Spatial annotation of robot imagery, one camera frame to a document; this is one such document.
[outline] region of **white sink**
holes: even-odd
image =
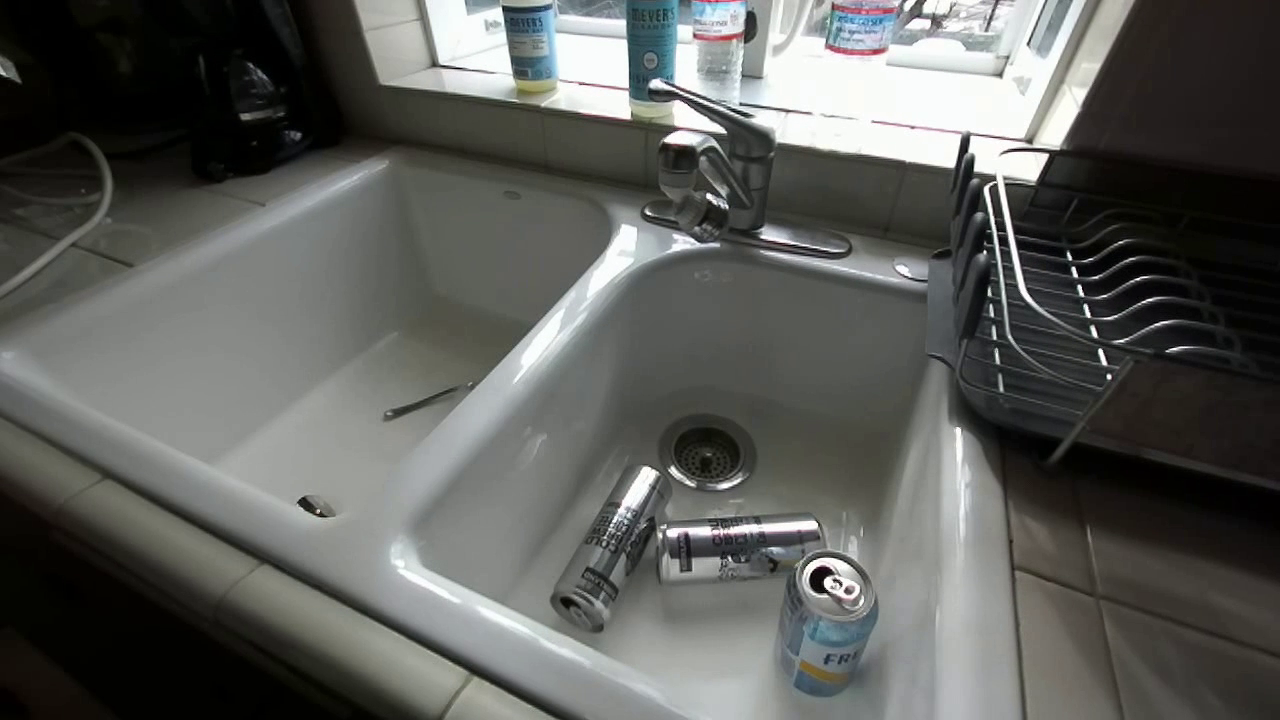
[[[377,153],[10,326],[0,410],[564,717],[1021,717],[1006,499],[924,360],[921,250],[703,247],[636,209]],[[450,383],[478,389],[385,419]],[[870,562],[847,696],[778,682],[779,576],[639,567],[599,637],[549,607],[618,471],[698,410],[755,467],[667,517],[813,512]]]

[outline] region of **double sink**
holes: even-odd
[[[1006,499],[921,258],[698,245],[614,186],[393,148],[10,326],[0,410],[564,717],[1002,720]],[[751,462],[667,517],[816,517],[872,572],[840,700],[778,679],[779,576],[639,567],[599,637],[549,607],[608,484],[701,423]]]

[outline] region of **cable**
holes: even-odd
[[[3,163],[17,163],[17,160],[44,155],[44,153],[58,153],[58,148],[64,148],[64,142],[84,142],[84,148],[87,148],[97,170],[103,177],[103,191],[102,191],[94,216],[87,216],[80,226],[72,226],[72,231],[69,231],[64,239],[58,239],[44,254],[35,254],[30,269],[11,272],[11,276],[0,283],[0,301],[11,294],[11,292],[22,292],[34,276],[42,276],[54,258],[60,258],[60,254],[64,254],[80,237],[87,237],[87,231],[109,216],[109,209],[111,209],[111,196],[116,196],[111,163],[109,163],[109,155],[97,148],[97,139],[87,139],[87,136],[80,136],[80,131],[69,131],[69,136],[60,136],[60,139],[54,139],[54,142],[44,142],[44,148],[34,148],[34,153],[3,155],[0,166],[3,166]]]

